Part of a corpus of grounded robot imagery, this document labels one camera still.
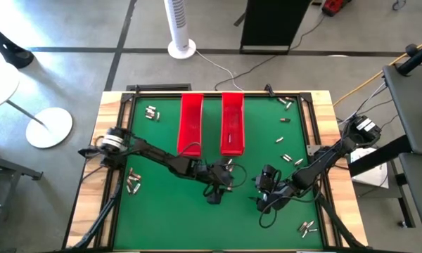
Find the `red container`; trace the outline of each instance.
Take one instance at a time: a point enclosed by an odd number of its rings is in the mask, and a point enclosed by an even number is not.
[[[183,152],[182,156],[200,157],[202,155],[202,109],[203,94],[184,93],[181,95],[177,151]]]
[[[244,148],[244,93],[222,93],[220,154],[238,156]]]

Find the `green mat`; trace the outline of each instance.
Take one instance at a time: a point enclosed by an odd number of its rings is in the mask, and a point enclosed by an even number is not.
[[[161,112],[159,122],[144,117],[145,108],[155,106]],[[177,153],[180,98],[138,98],[132,131],[174,155]],[[220,158],[222,100],[205,98],[203,105],[203,158],[214,162]],[[244,185],[225,193],[220,205],[210,205],[202,196],[205,184],[179,179],[167,168],[146,158],[131,156],[127,163],[142,176],[137,195],[122,191],[122,201],[115,235],[115,249],[321,249],[320,232],[301,238],[298,227],[303,221],[318,219],[314,203],[291,201],[278,212],[276,223],[268,229],[258,224],[260,212],[248,197],[260,194],[252,177],[265,164],[280,169],[283,177],[296,168],[280,155],[307,164],[298,104],[288,111],[271,98],[245,98],[245,152],[234,161],[248,173]],[[290,123],[281,123],[281,117]],[[283,136],[284,140],[275,143]],[[235,184],[243,179],[235,168]],[[310,193],[304,200],[311,200]],[[273,214],[264,215],[263,224]]]

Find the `concrete floor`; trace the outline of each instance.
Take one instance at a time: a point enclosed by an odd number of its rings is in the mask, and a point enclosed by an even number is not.
[[[115,48],[130,0],[2,0],[0,30],[26,47]],[[391,11],[393,1],[352,1],[333,18],[303,39],[298,48],[308,51],[403,51],[407,44],[422,42],[422,1],[409,1]],[[244,11],[245,0],[188,0],[188,26],[198,48],[239,47],[242,26],[233,22]],[[319,9],[310,6],[298,34],[313,27]],[[136,2],[127,48],[166,48],[170,35],[162,0]],[[101,93],[106,85],[114,53],[35,53],[37,60],[22,69],[20,86],[12,100],[36,113],[58,106],[69,110],[74,129],[62,144],[48,150],[33,148],[25,140],[28,119],[8,105],[0,106],[0,156],[44,172],[41,181],[22,179],[8,220],[0,228],[0,249],[42,252],[59,249],[84,160],[76,153],[89,144]],[[206,55],[238,74],[269,56]],[[325,89],[333,100],[361,84],[393,58],[279,56],[236,80],[246,90],[266,83],[275,89]],[[123,53],[113,91],[132,84],[191,83],[194,90],[211,90],[227,79],[226,72],[199,56],[178,61],[166,54]],[[381,83],[376,80],[335,108],[345,118]],[[230,83],[221,89],[233,90]],[[390,99],[387,91],[371,105]],[[392,103],[367,115],[378,125],[396,111]],[[399,120],[384,128],[380,145],[403,134]],[[422,225],[413,203],[418,228],[402,229],[396,200],[359,200],[370,246],[422,252]]]

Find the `white pole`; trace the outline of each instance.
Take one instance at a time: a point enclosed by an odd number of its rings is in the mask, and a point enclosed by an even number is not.
[[[196,52],[196,44],[189,39],[184,0],[164,0],[172,42],[167,50],[176,59],[186,59]]]

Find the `person's leg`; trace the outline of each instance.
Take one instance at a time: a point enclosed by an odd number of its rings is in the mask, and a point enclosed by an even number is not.
[[[7,63],[16,68],[28,66],[34,59],[33,53],[14,44],[0,32],[0,53]]]

